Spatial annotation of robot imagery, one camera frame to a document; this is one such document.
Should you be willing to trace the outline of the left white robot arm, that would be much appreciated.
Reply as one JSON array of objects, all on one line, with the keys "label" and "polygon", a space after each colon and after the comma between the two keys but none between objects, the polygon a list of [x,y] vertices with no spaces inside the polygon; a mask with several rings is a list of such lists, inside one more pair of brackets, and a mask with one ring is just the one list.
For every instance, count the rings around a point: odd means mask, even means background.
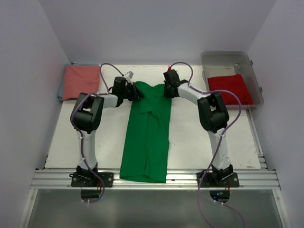
[{"label": "left white robot arm", "polygon": [[70,122],[80,140],[80,159],[76,174],[87,186],[98,183],[97,159],[95,155],[95,133],[102,112],[106,108],[119,107],[124,100],[135,101],[144,98],[132,81],[132,73],[114,79],[112,91],[108,94],[80,93],[73,108]]}]

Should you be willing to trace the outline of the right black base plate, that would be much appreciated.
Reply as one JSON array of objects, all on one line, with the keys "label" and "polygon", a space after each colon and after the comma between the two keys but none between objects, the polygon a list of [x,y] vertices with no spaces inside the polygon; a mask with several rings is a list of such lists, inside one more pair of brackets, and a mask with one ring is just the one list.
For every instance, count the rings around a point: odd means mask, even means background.
[{"label": "right black base plate", "polygon": [[203,170],[196,173],[197,184],[201,188],[238,188],[240,187],[238,175],[236,172],[232,173],[228,177],[221,179],[217,174],[213,172],[206,172]]}]

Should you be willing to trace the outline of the red folded shirt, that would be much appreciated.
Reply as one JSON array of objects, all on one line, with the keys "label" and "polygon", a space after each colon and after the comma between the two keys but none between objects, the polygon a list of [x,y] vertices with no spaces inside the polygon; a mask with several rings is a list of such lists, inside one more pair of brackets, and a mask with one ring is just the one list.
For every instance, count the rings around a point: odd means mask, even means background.
[{"label": "red folded shirt", "polygon": [[208,78],[210,91],[227,90],[234,93],[242,105],[254,105],[251,94],[244,82],[242,75],[216,76]]}]

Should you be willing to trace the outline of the green polo shirt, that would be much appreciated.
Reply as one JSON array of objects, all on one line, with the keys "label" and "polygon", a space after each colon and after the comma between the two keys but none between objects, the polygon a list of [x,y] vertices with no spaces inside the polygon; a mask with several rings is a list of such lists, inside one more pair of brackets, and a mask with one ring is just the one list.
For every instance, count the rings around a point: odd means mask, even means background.
[{"label": "green polo shirt", "polygon": [[163,96],[164,85],[136,82],[144,95],[132,102],[126,130],[120,178],[165,183],[169,153],[172,99]]}]

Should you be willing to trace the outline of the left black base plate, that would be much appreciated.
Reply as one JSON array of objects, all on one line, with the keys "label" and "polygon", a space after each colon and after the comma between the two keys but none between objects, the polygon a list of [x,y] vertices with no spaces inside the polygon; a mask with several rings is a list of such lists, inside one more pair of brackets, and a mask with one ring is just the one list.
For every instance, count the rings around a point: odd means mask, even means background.
[{"label": "left black base plate", "polygon": [[98,172],[97,167],[90,170],[77,166],[76,171],[69,174],[72,187],[105,187],[111,188],[114,181],[114,173]]}]

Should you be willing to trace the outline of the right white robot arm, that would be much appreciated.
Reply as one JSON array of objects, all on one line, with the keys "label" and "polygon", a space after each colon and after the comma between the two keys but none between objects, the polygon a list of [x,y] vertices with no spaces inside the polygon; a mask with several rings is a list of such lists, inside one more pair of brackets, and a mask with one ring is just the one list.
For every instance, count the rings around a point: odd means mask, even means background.
[{"label": "right white robot arm", "polygon": [[164,75],[164,96],[184,98],[197,105],[199,121],[207,131],[211,143],[211,171],[205,171],[201,179],[223,186],[233,174],[233,166],[228,155],[226,129],[229,115],[220,92],[209,93],[192,87],[187,80],[180,80],[176,70],[169,68]]}]

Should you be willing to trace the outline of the clear plastic bin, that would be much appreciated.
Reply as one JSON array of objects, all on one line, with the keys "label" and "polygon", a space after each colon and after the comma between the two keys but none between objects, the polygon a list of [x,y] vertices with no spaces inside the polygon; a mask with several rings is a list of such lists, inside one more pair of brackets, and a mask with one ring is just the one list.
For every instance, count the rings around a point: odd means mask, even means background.
[{"label": "clear plastic bin", "polygon": [[242,109],[264,103],[252,61],[241,51],[205,51],[201,54],[202,77],[208,91],[228,90],[238,96]]}]

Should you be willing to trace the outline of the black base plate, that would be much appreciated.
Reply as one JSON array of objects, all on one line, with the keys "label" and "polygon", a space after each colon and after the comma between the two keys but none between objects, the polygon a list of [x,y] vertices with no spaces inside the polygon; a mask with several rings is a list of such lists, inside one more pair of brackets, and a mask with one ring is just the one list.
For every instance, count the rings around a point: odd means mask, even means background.
[{"label": "black base plate", "polygon": [[201,188],[238,188],[240,187],[238,175],[236,172],[232,173],[228,177],[221,179],[217,174],[213,172],[206,172],[203,170],[196,173],[197,184]]},{"label": "black base plate", "polygon": [[77,166],[76,171],[69,174],[72,187],[105,187],[111,188],[114,181],[114,173],[98,172],[97,167],[90,170]]}]

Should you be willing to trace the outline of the aluminium mounting rail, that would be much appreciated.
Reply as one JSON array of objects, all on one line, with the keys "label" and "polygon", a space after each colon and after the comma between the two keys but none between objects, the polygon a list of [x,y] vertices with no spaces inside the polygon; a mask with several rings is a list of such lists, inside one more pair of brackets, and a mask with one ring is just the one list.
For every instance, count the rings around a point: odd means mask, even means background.
[{"label": "aluminium mounting rail", "polygon": [[114,189],[114,190],[196,190],[241,189],[278,190],[280,183],[275,171],[233,170],[222,177],[205,170],[150,171],[44,169],[35,171],[33,189]]}]

